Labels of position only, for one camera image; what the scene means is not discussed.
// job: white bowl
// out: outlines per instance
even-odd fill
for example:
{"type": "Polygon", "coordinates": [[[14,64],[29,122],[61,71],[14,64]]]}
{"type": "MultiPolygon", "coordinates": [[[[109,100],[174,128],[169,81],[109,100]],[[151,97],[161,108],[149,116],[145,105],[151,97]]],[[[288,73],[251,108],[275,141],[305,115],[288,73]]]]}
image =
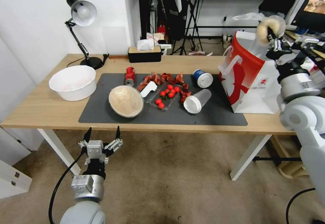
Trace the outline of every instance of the white bowl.
{"type": "Polygon", "coordinates": [[[96,90],[95,76],[92,67],[72,66],[54,74],[48,85],[65,100],[82,100],[96,90]]]}
{"type": "Polygon", "coordinates": [[[120,85],[112,89],[108,95],[108,102],[115,113],[128,118],[139,115],[144,107],[140,92],[127,85],[120,85]]]}

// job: red can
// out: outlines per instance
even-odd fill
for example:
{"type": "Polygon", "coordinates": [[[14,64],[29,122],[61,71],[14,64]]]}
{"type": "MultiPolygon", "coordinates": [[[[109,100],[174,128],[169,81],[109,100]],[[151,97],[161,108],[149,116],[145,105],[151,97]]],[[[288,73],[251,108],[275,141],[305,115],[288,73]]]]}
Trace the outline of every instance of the red can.
{"type": "Polygon", "coordinates": [[[133,86],[134,85],[134,77],[135,77],[135,69],[133,67],[128,67],[126,69],[125,85],[133,86]]]}

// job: desk lamp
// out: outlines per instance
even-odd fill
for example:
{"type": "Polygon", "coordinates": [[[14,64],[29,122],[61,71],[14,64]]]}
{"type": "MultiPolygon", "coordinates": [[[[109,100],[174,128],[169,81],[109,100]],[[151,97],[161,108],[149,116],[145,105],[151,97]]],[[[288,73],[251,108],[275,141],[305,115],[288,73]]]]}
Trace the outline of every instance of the desk lamp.
{"type": "Polygon", "coordinates": [[[96,7],[90,2],[82,0],[67,0],[67,3],[71,7],[72,18],[66,21],[65,25],[69,28],[79,48],[85,55],[85,59],[81,61],[80,65],[87,65],[94,69],[101,68],[104,65],[108,55],[104,55],[103,61],[97,57],[89,57],[87,49],[82,43],[79,42],[78,38],[72,30],[72,27],[75,25],[79,25],[82,27],[91,25],[95,21],[95,18],[97,16],[96,7]]]}

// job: gray desk mat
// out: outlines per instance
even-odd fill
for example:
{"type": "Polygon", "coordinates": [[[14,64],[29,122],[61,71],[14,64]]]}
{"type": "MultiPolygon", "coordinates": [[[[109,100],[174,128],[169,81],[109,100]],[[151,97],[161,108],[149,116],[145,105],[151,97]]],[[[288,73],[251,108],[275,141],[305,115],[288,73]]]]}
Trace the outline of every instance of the gray desk mat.
{"type": "MultiPolygon", "coordinates": [[[[146,75],[136,74],[135,84],[140,84],[146,75]]],[[[184,109],[184,106],[179,103],[180,97],[178,95],[175,98],[176,101],[173,101],[166,111],[162,111],[145,102],[144,109],[138,116],[124,118],[112,110],[108,102],[108,94],[114,87],[124,85],[125,75],[122,73],[104,73],[97,83],[95,92],[90,96],[79,118],[79,122],[246,126],[247,121],[244,115],[241,113],[233,113],[218,76],[213,76],[213,84],[208,88],[212,96],[198,114],[188,113],[184,109]]],[[[192,91],[192,94],[201,90],[191,74],[184,74],[184,80],[189,84],[189,90],[192,91]]]]}

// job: lamp arm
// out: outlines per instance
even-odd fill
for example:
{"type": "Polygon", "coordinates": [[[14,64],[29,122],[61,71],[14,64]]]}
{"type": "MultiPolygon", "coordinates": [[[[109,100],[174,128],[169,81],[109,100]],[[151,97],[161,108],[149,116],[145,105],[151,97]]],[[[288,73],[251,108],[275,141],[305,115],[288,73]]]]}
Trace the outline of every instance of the lamp arm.
{"type": "Polygon", "coordinates": [[[85,59],[87,62],[89,62],[89,52],[87,51],[86,47],[80,43],[80,41],[78,40],[77,36],[75,35],[74,31],[72,30],[72,27],[75,26],[75,23],[71,22],[72,19],[69,19],[68,21],[65,22],[65,25],[68,27],[68,29],[70,30],[72,36],[74,37],[74,39],[76,40],[80,50],[82,51],[82,53],[85,55],[85,59]]]}

